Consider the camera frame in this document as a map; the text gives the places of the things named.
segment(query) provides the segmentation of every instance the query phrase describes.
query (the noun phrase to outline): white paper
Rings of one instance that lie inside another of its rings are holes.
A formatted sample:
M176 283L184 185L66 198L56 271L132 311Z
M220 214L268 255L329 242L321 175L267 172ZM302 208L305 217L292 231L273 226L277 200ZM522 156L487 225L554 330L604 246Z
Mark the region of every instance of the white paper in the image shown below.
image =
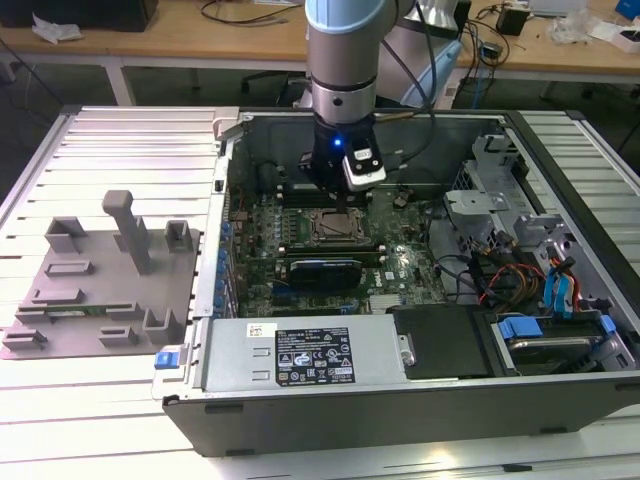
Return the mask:
M247 338L275 337L277 323L248 323Z
M610 42L613 37L616 36L622 29L623 27L621 27L620 25L598 20L590 25L589 31L587 33L593 38L598 38L600 40L604 40L605 42Z
M56 23L49 23L35 15L33 15L33 21L35 23L35 25L31 27L33 33L56 45L58 42L63 42L65 40L78 40L84 37L80 32L80 27L77 25L58 25Z

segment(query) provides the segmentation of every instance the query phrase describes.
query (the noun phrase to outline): green circuit board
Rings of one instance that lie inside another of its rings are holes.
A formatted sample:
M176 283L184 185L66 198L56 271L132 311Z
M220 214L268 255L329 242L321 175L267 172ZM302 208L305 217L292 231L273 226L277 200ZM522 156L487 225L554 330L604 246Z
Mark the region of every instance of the green circuit board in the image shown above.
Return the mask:
M369 302L379 295L397 295L405 305L445 302L445 289L434 274L432 254L420 234L428 203L410 202L395 208L395 195L392 190L375 191L367 208L348 209L348 221L330 209L283 208L272 198L259 198L234 221L236 268L245 277L239 288L239 315L380 313L372 312ZM347 231L349 245L386 247L379 253L384 258L381 266L365 266L360 285L345 292L287 293L286 278L281 276L286 261L280 258L279 247L337 245L348 252L348 245L341 242Z

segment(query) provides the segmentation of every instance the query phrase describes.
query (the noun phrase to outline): wooden desk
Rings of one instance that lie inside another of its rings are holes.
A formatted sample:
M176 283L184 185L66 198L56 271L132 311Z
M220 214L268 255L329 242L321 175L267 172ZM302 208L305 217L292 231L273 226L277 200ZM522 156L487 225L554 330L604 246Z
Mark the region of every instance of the wooden desk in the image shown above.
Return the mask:
M201 0L160 0L145 32L88 30L85 38L53 45L30 29L2 28L0 37L30 63L100 65L105 68L118 105L134 105L125 66L228 68L305 71L306 19L299 8L282 15L289 21L267 27L222 25L200 14ZM252 18L281 7L230 3L220 7L226 19ZM0 51L0 62L15 59Z
M2 37L25 61L33 63L92 64L103 66L119 105L135 103L122 72L124 66L229 68L251 70L306 69L306 20L302 8L283 14L289 21L267 27L240 28L222 25L200 15L201 0L160 0L158 11L143 33L84 30L85 38L52 45L29 29L0 28ZM471 17L495 0L474 0ZM594 14L613 20L615 0L592 0ZM251 18L279 7L230 3L219 15L228 19ZM484 22L495 25L496 14ZM546 34L549 20L527 22L522 35L510 37L511 54L497 78L594 83L640 82L640 56L593 40L588 45L554 45ZM484 40L502 41L484 27ZM451 84L462 78L471 63L468 35ZM13 61L0 52L0 62Z

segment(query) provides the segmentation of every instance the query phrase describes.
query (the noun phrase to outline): motherboard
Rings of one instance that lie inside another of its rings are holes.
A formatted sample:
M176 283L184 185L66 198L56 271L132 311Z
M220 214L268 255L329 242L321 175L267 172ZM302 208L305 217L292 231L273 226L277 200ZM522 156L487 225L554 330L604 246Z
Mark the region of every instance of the motherboard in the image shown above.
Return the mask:
M378 189L367 205L338 212L262 195L236 209L239 316L382 314L445 302L424 232L431 205L408 197Z

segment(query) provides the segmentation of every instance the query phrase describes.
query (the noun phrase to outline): warning label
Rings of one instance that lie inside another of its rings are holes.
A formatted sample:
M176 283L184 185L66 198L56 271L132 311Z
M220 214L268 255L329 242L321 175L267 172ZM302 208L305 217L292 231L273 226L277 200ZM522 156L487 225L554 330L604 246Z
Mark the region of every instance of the warning label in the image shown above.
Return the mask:
M276 379L281 387L354 383L349 329L276 331Z

